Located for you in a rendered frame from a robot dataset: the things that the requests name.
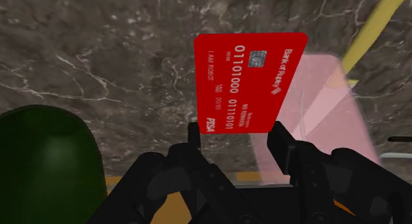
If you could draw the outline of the pink translucent block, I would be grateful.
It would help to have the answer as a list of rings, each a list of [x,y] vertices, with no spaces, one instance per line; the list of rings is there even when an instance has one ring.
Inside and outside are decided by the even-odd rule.
[[[295,139],[309,141],[324,153],[346,147],[380,162],[335,56],[302,56],[277,119]]]

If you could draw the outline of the red bank card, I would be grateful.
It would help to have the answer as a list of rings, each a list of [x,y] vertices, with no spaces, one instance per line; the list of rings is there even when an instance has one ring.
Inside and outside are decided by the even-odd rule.
[[[303,32],[197,36],[193,49],[200,132],[269,132],[307,41]]]

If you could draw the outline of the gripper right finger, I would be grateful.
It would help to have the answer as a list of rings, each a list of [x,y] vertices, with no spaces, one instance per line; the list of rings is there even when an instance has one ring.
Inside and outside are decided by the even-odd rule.
[[[302,224],[412,224],[412,184],[360,153],[324,153],[279,121],[267,148],[298,190]]]

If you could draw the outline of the yellow curved strip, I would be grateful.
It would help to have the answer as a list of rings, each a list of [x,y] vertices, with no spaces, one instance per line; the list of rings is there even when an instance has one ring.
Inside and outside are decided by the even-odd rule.
[[[355,64],[378,39],[393,14],[404,1],[380,0],[378,2],[341,60],[341,66],[345,73],[349,73],[352,70]]]

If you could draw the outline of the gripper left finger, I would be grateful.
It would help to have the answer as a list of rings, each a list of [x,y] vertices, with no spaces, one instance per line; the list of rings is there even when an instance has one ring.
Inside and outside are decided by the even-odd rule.
[[[149,224],[175,192],[189,209],[188,224],[258,224],[257,213],[200,146],[199,126],[191,122],[187,142],[167,155],[140,155],[86,224]]]

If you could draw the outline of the pale thin rod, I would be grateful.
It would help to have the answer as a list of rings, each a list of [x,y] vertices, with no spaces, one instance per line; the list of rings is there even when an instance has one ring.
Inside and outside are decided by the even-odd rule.
[[[381,159],[412,159],[412,153],[382,153]]]

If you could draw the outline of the dark green rounded vase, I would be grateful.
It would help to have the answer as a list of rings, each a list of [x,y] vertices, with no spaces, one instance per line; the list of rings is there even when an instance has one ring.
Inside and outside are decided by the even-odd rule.
[[[0,114],[0,224],[86,224],[106,196],[81,118],[46,105]]]

